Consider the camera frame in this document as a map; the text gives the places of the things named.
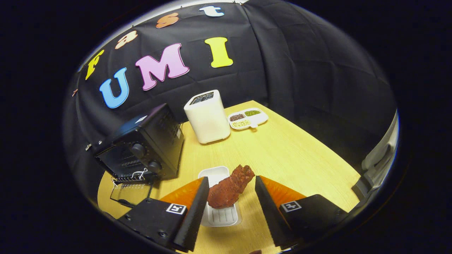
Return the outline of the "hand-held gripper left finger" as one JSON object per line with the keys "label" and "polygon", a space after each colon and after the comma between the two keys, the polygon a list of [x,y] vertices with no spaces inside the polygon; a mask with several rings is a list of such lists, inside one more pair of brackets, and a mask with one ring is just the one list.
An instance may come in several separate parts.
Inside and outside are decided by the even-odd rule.
{"label": "hand-held gripper left finger", "polygon": [[160,200],[146,198],[117,219],[135,237],[166,252],[194,251],[208,200],[209,179],[201,177],[181,187],[188,197],[172,193]]}

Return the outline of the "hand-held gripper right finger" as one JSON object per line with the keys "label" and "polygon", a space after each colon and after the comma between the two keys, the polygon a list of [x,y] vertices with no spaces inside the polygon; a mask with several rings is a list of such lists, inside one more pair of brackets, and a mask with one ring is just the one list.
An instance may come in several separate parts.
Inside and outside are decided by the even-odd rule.
{"label": "hand-held gripper right finger", "polygon": [[316,242],[348,215],[320,194],[305,196],[264,176],[256,177],[255,192],[276,247]]}

